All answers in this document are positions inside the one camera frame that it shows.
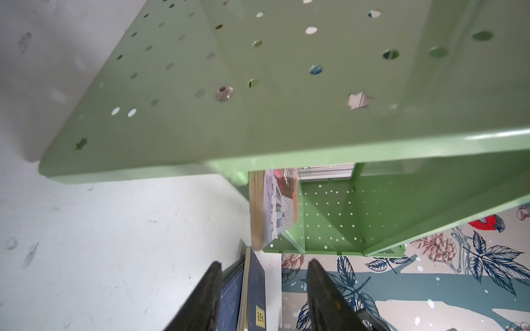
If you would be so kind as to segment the pink red illustrated book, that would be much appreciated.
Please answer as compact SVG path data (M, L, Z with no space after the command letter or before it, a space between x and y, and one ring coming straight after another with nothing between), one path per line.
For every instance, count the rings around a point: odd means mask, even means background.
M298 222L298 173L295 168L249 173L251 247L263 250Z

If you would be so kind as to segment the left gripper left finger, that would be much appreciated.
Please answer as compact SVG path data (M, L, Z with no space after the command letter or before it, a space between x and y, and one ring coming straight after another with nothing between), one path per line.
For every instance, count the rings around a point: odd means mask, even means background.
M216 330L222 286L222 265L214 261L164 330Z

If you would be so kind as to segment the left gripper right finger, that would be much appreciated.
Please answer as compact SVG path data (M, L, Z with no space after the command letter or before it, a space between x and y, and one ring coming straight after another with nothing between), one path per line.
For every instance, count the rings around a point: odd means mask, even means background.
M309 262L307 293L311 329L316 331L385 330L388 324L363 308L354 311L320 262Z

